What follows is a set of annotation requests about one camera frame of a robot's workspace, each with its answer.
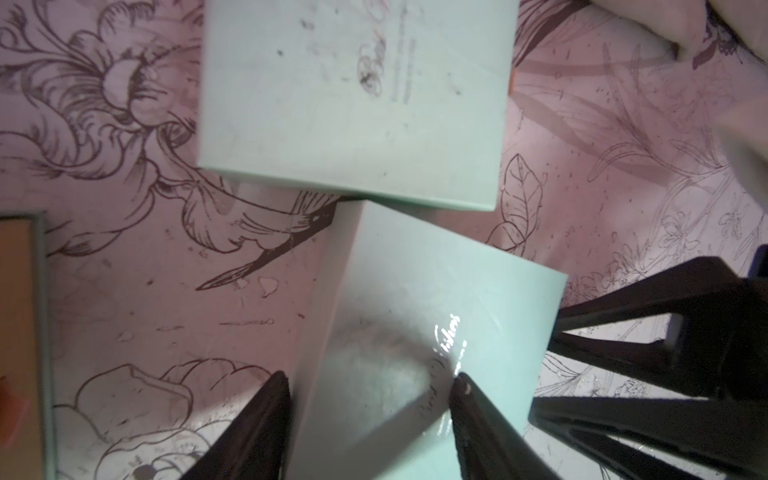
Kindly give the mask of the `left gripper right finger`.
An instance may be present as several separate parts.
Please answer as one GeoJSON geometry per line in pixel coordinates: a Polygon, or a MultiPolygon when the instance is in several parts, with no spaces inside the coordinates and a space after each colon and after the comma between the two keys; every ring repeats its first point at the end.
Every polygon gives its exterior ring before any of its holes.
{"type": "Polygon", "coordinates": [[[448,404],[462,479],[558,477],[469,375],[454,379],[448,404]]]}

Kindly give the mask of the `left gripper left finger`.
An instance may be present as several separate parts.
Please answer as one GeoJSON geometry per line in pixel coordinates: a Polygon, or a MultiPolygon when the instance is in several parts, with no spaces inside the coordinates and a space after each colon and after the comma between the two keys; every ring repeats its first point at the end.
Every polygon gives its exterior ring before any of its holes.
{"type": "Polygon", "coordinates": [[[278,480],[290,417],[289,381],[277,371],[182,479],[278,480]]]}

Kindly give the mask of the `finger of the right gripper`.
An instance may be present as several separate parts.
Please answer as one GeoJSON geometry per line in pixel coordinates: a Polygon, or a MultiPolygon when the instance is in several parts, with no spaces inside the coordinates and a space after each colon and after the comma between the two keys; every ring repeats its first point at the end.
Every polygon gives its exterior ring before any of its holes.
{"type": "Polygon", "coordinates": [[[621,438],[725,473],[767,477],[765,401],[540,397],[529,421],[626,479],[693,479],[621,438]]]}
{"type": "Polygon", "coordinates": [[[741,278],[698,257],[558,312],[549,351],[689,397],[767,396],[767,270],[741,278]],[[576,330],[668,315],[661,340],[587,338],[576,330]]]}

